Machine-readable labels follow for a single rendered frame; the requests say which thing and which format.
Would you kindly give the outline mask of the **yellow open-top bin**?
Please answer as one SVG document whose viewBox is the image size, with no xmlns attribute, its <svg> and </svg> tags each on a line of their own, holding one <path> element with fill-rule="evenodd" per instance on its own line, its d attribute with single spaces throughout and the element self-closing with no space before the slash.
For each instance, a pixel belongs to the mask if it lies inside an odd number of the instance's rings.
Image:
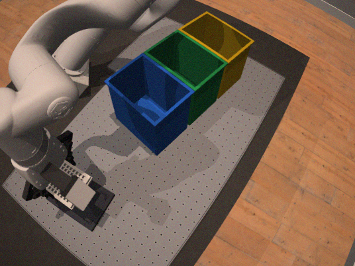
<svg viewBox="0 0 355 266">
<path fill-rule="evenodd" d="M 241 78 L 254 40 L 209 12 L 203 13 L 178 30 L 228 63 L 219 87 L 219 99 Z"/>
</svg>

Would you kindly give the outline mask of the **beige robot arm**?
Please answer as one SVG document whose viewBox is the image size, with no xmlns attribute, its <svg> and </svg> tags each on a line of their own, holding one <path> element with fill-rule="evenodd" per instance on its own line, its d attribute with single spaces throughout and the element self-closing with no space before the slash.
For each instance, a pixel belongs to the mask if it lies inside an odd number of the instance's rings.
<svg viewBox="0 0 355 266">
<path fill-rule="evenodd" d="M 39 163 L 48 150 L 44 127 L 67 116 L 79 101 L 70 76 L 84 73 L 111 29 L 144 32 L 181 2 L 67 0 L 39 17 L 9 60 L 9 76 L 18 92 L 0 87 L 0 148 L 23 167 Z M 50 162 L 40 175 L 82 211 L 96 193 Z"/>
</svg>

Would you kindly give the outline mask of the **green bin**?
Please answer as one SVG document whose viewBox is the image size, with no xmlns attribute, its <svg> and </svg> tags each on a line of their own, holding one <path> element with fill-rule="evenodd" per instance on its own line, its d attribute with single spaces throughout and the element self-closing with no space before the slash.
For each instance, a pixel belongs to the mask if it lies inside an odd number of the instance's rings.
<svg viewBox="0 0 355 266">
<path fill-rule="evenodd" d="M 176 30 L 143 53 L 195 91 L 188 125 L 217 100 L 228 63 L 200 43 Z"/>
</svg>

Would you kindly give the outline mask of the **blue open bin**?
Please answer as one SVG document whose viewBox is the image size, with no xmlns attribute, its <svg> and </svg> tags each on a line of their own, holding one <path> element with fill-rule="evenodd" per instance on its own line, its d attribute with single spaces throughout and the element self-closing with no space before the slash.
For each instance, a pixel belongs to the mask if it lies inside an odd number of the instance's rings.
<svg viewBox="0 0 355 266">
<path fill-rule="evenodd" d="M 195 91 L 144 53 L 104 83 L 116 118 L 154 154 L 187 128 Z"/>
</svg>

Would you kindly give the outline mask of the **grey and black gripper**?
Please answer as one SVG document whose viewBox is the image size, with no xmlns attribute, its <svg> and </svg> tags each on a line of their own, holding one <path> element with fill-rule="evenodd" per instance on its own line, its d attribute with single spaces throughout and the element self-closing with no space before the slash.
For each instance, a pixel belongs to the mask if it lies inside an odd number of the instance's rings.
<svg viewBox="0 0 355 266">
<path fill-rule="evenodd" d="M 46 128 L 44 129 L 47 130 Z M 54 195 L 46 190 L 50 182 L 40 175 L 49 162 L 57 168 L 60 168 L 65 160 L 72 165 L 76 165 L 72 155 L 73 152 L 71 151 L 73 133 L 67 130 L 58 137 L 55 137 L 55 135 L 47 130 L 46 135 L 48 137 L 48 150 L 39 163 L 30 167 L 23 167 L 11 159 L 14 168 L 26 179 L 22 195 L 22 198 L 26 201 L 37 199 L 40 196 L 54 199 Z"/>
</svg>

